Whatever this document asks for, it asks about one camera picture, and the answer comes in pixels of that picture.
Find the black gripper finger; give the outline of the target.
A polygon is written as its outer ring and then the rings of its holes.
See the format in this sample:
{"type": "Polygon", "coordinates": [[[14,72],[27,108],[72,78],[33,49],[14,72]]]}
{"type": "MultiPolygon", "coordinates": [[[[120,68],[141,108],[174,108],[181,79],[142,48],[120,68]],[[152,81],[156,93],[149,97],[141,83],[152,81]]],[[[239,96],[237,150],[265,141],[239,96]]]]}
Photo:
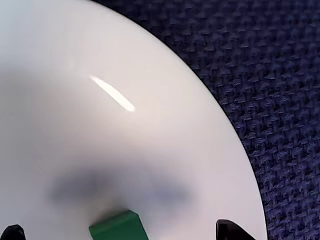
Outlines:
{"type": "Polygon", "coordinates": [[[26,240],[24,229],[18,225],[9,225],[0,236],[0,240],[26,240]]]}
{"type": "Polygon", "coordinates": [[[254,240],[254,238],[233,221],[218,219],[216,240],[254,240]]]}

